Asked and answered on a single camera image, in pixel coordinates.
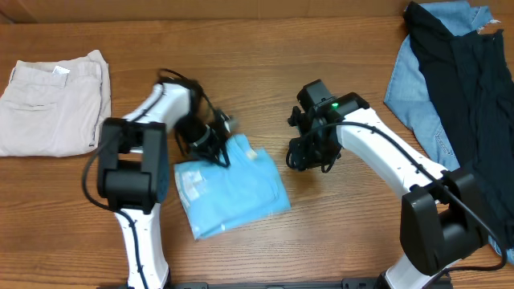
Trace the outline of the light blue printed t-shirt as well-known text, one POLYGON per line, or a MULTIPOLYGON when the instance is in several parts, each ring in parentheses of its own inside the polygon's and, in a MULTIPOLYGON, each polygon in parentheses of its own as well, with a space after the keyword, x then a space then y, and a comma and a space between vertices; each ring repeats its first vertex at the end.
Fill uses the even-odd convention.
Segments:
POLYGON ((188 161, 174 166, 178 195, 195 239, 291 209, 275 162, 263 148, 253 149, 247 136, 226 143, 230 166, 188 161))

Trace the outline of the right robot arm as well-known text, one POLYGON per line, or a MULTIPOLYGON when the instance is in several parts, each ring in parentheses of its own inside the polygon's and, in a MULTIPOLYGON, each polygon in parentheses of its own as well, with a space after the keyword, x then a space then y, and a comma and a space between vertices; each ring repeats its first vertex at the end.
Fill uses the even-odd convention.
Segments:
POLYGON ((343 288, 451 288, 449 271, 487 244, 485 208, 474 176, 450 171, 410 147, 369 103, 351 92, 336 98, 321 80, 302 87, 288 124, 286 163, 327 173, 346 149, 360 157, 401 200, 397 263, 377 277, 345 278, 343 288))

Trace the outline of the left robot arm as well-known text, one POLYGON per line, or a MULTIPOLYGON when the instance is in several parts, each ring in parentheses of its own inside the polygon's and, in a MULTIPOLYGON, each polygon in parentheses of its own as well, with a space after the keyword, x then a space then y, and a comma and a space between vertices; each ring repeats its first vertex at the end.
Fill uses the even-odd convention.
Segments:
POLYGON ((171 273, 161 241, 161 205, 169 191, 168 135, 182 154, 227 168, 230 117, 215 109, 209 124, 197 113, 207 98, 202 86, 184 76, 159 77, 135 111, 103 123, 97 191, 102 207, 120 224, 128 260, 126 288, 170 288, 171 273))

